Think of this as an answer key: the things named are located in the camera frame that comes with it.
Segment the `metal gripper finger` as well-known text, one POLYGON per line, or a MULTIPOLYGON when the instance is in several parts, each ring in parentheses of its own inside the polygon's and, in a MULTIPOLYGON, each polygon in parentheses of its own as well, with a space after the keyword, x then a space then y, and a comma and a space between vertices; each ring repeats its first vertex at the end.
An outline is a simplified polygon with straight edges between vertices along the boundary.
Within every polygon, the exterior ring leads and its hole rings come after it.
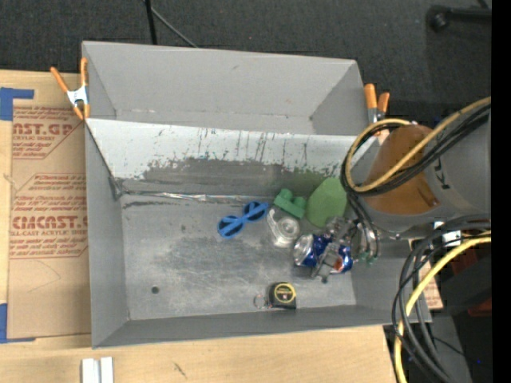
POLYGON ((331 274, 340 272, 340 255, 337 244, 329 244, 323 254, 319 257, 312 277, 318 277, 322 283, 327 283, 331 274))
POLYGON ((333 240, 349 239, 354 228, 355 224, 351 219, 333 216, 326 221, 325 235, 333 240))

